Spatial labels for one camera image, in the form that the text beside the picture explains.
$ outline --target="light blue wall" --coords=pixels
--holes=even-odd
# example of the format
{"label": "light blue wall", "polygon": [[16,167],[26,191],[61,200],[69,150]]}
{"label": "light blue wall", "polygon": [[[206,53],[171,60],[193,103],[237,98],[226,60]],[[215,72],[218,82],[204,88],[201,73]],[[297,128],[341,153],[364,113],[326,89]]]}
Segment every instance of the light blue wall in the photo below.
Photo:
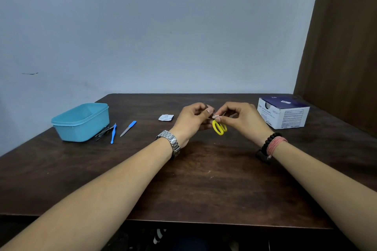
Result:
{"label": "light blue wall", "polygon": [[291,93],[313,5],[0,0],[0,155],[112,92]]}

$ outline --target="silver metal watch band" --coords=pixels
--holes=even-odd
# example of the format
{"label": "silver metal watch band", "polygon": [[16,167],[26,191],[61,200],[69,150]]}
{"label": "silver metal watch band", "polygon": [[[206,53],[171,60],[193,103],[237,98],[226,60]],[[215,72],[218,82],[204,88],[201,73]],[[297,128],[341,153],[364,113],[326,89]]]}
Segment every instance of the silver metal watch band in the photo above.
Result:
{"label": "silver metal watch band", "polygon": [[172,145],[173,153],[172,158],[175,158],[178,156],[179,152],[181,151],[181,147],[178,144],[177,139],[173,134],[171,134],[169,131],[164,130],[160,134],[157,135],[156,140],[160,137],[164,137],[169,140],[170,144]]}

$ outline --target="brown wooden panel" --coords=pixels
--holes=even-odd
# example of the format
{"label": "brown wooden panel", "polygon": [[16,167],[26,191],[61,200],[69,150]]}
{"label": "brown wooden panel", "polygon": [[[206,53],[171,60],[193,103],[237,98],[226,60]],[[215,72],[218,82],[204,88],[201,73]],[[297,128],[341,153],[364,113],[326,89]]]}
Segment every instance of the brown wooden panel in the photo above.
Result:
{"label": "brown wooden panel", "polygon": [[295,94],[377,135],[377,0],[316,0]]}
{"label": "brown wooden panel", "polygon": [[[0,215],[41,215],[59,200],[127,159],[170,129],[183,106],[197,101],[219,108],[226,101],[257,105],[258,94],[110,94],[118,136],[69,143],[48,129],[0,158]],[[172,122],[158,121],[174,114]],[[137,124],[123,137],[128,124]],[[282,130],[295,146],[377,190],[377,139],[311,106],[305,127]],[[332,228],[323,210],[275,160],[236,130],[197,133],[141,196],[129,219]]]}

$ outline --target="container lid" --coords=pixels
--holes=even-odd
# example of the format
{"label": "container lid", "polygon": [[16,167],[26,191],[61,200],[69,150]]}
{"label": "container lid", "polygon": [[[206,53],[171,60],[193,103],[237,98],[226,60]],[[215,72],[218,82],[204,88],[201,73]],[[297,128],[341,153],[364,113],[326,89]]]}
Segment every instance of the container lid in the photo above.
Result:
{"label": "container lid", "polygon": [[[93,113],[89,115],[88,117],[82,120],[75,121],[75,122],[61,121],[61,119],[64,118],[64,116],[74,113],[76,110],[80,109],[80,107],[82,106],[88,106],[88,105],[95,105],[97,108],[97,110],[93,111]],[[96,117],[98,114],[100,114],[101,112],[104,112],[108,108],[109,106],[107,105],[107,103],[84,103],[82,105],[76,106],[68,111],[63,112],[62,114],[55,116],[53,119],[51,119],[51,124],[53,126],[78,126]]]}
{"label": "container lid", "polygon": [[298,102],[288,96],[264,96],[264,97],[261,97],[261,99],[275,106],[276,108],[280,108],[280,109],[309,106],[301,102]]}

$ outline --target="dark brown tabletop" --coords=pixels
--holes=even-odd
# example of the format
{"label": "dark brown tabletop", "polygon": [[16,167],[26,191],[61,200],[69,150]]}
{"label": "dark brown tabletop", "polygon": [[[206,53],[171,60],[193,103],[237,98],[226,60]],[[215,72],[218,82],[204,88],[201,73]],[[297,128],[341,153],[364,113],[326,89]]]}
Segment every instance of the dark brown tabletop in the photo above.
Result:
{"label": "dark brown tabletop", "polygon": [[[257,105],[258,94],[109,94],[117,123],[113,145],[69,143],[50,128],[0,158],[0,215],[38,216],[170,129],[183,106],[201,101]],[[162,122],[162,114],[174,114]],[[137,124],[123,137],[129,123]],[[282,130],[290,143],[377,191],[377,139],[311,106],[304,128]],[[255,157],[257,147],[232,128],[223,136],[198,132],[149,184],[129,219],[332,228],[331,220],[276,161]]]}

